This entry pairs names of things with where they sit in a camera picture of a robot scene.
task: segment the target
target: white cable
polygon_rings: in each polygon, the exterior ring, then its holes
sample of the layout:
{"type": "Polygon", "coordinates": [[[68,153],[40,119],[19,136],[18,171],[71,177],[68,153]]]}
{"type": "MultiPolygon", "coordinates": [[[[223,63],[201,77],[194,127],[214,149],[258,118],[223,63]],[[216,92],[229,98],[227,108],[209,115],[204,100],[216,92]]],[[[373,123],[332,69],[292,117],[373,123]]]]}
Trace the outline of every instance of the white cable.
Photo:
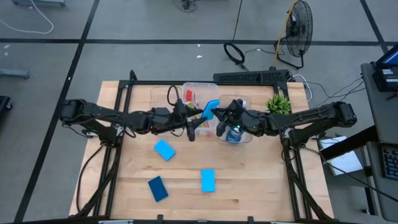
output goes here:
{"type": "Polygon", "coordinates": [[[310,86],[308,85],[307,81],[305,80],[305,78],[302,75],[299,75],[299,74],[294,75],[293,78],[294,77],[301,77],[304,80],[304,83],[305,83],[305,85],[307,86],[307,88],[308,88],[308,90],[310,92],[310,99],[307,100],[307,102],[311,101],[312,100],[312,91],[311,91],[310,86]]]}
{"type": "Polygon", "coordinates": [[[40,12],[40,10],[36,7],[35,3],[33,2],[33,0],[30,0],[33,4],[33,6],[35,7],[35,9],[37,10],[37,12],[40,13],[40,15],[42,15],[44,17],[45,20],[47,20],[50,24],[51,24],[51,29],[47,32],[40,32],[40,31],[30,31],[30,30],[20,30],[20,29],[16,29],[11,27],[10,25],[6,24],[4,21],[0,20],[1,23],[3,23],[6,27],[13,29],[15,31],[19,31],[19,32],[26,32],[26,33],[35,33],[35,34],[49,34],[51,33],[51,31],[54,29],[54,25],[52,24],[52,22],[45,16],[43,15],[42,12],[40,12]]]}

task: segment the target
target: clear plastic container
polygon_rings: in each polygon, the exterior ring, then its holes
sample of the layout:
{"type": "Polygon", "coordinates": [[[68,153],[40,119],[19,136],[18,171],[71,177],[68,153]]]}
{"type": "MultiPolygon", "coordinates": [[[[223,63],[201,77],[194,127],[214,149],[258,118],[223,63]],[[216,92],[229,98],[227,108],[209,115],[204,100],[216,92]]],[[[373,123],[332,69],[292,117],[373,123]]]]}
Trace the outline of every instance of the clear plastic container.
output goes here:
{"type": "MultiPolygon", "coordinates": [[[[220,97],[220,89],[214,83],[184,83],[182,85],[182,101],[192,102],[196,108],[204,110],[207,103],[211,100],[218,100],[220,97]],[[187,90],[192,91],[194,94],[191,99],[187,99],[187,90]]],[[[199,135],[211,135],[216,133],[218,119],[214,116],[213,119],[206,121],[205,126],[196,128],[195,132],[199,135]]]]}
{"type": "MultiPolygon", "coordinates": [[[[244,101],[243,106],[247,110],[250,110],[250,107],[251,107],[251,99],[250,99],[250,97],[248,97],[248,96],[239,96],[239,95],[222,95],[222,96],[220,96],[220,108],[225,108],[225,107],[229,106],[229,104],[231,104],[231,102],[233,100],[238,100],[238,99],[243,100],[244,101]]],[[[221,137],[218,137],[218,139],[223,141],[223,142],[228,142],[228,143],[231,143],[231,144],[249,143],[253,139],[253,136],[251,134],[243,132],[239,142],[228,141],[227,140],[227,134],[230,131],[231,131],[231,128],[227,127],[225,129],[224,134],[221,137]]]]}

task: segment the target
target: computer monitor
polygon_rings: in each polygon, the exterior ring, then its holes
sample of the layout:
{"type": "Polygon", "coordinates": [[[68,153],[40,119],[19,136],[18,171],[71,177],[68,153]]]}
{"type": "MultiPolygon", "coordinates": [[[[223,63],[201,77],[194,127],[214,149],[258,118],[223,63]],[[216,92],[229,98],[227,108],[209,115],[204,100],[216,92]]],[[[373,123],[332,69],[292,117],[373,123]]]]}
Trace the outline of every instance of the computer monitor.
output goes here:
{"type": "Polygon", "coordinates": [[[379,68],[398,68],[398,44],[385,53],[376,64],[379,68]]]}

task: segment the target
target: potted plant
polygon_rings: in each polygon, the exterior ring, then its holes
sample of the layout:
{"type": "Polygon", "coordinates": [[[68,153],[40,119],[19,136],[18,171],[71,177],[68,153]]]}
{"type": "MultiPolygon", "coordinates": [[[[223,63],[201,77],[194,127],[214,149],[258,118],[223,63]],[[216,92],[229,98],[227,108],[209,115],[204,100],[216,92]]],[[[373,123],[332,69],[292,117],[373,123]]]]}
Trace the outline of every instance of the potted plant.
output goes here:
{"type": "Polygon", "coordinates": [[[270,113],[276,114],[289,114],[291,109],[290,100],[279,94],[275,94],[272,99],[267,101],[267,107],[270,113]]]}

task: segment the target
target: wooden tabletop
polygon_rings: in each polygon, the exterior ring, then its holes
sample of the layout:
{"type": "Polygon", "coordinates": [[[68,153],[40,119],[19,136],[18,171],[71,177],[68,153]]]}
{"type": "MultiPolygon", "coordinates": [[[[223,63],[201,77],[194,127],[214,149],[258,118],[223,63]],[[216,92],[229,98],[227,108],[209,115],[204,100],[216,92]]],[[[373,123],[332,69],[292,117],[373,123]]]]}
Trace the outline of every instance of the wooden tabletop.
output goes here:
{"type": "MultiPolygon", "coordinates": [[[[308,109],[302,83],[288,83],[292,111],[308,109]]],[[[130,111],[166,106],[167,86],[134,85],[130,111]]],[[[243,95],[251,99],[251,109],[264,111],[274,91],[268,86],[219,86],[221,95],[243,95]]],[[[103,82],[97,104],[114,107],[118,82],[103,82]]],[[[307,147],[316,149],[314,141],[307,147]]],[[[98,139],[89,139],[82,164],[99,148],[98,139]]],[[[170,133],[124,137],[111,218],[155,220],[247,220],[294,221],[289,185],[279,137],[253,137],[247,144],[220,142],[213,135],[197,136],[189,142],[170,133]],[[154,150],[166,140],[176,151],[168,162],[154,150]],[[201,169],[214,169],[216,192],[201,192],[201,169]],[[148,181],[161,176],[169,197],[156,203],[148,181]]],[[[98,187],[103,149],[87,166],[81,182],[80,206],[84,206],[98,187]]],[[[325,213],[333,217],[323,168],[318,155],[301,150],[307,189],[325,213]]],[[[108,190],[103,194],[100,214],[104,213],[108,190]]],[[[70,214],[76,213],[76,194],[70,214]]],[[[297,198],[302,201],[297,189],[297,198]]]]}

